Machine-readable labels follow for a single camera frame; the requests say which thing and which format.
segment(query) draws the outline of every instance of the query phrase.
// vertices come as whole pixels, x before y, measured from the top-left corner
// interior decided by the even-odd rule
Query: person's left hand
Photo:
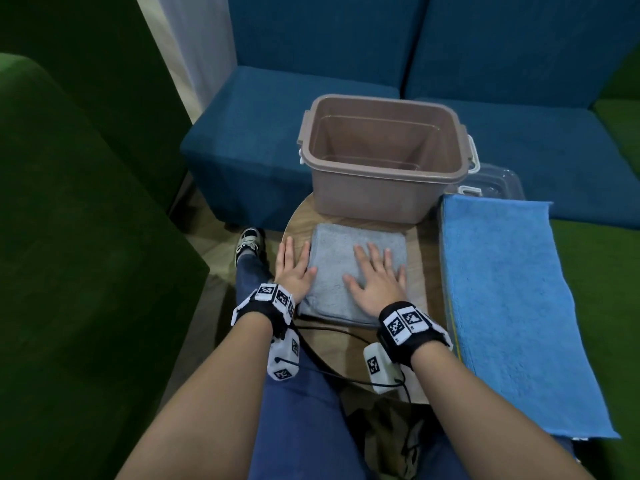
[[[302,301],[313,284],[318,268],[313,266],[307,269],[309,264],[309,250],[311,243],[305,241],[305,245],[300,251],[298,264],[293,250],[293,238],[289,236],[287,243],[280,243],[278,257],[276,258],[276,278],[274,282],[282,285],[285,290],[293,295],[296,304]]]

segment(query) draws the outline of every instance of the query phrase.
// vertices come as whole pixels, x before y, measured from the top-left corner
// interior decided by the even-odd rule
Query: forearm
[[[245,479],[272,327],[249,313],[153,421],[117,480]]]
[[[462,464],[474,480],[591,479],[524,414],[432,341],[412,367]]]

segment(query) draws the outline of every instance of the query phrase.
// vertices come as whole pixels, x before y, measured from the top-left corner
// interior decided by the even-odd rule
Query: beige plastic container
[[[318,97],[298,144],[318,212],[407,224],[467,176],[475,154],[447,106],[359,96]]]

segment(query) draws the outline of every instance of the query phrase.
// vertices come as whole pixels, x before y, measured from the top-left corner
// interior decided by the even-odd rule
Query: sneaker
[[[264,247],[264,231],[258,227],[247,227],[242,234],[236,246],[236,266],[238,258],[245,250],[251,250],[261,261],[266,262],[267,253]]]

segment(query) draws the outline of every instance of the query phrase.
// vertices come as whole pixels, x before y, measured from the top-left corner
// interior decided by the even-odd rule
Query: green sofa
[[[580,334],[622,440],[578,443],[598,480],[640,478],[640,232],[551,221]]]
[[[0,478],[112,480],[208,268],[39,65],[0,54]]]
[[[136,0],[0,0],[0,52],[41,65],[168,210],[191,121]]]
[[[640,177],[640,44],[613,75],[593,110]]]

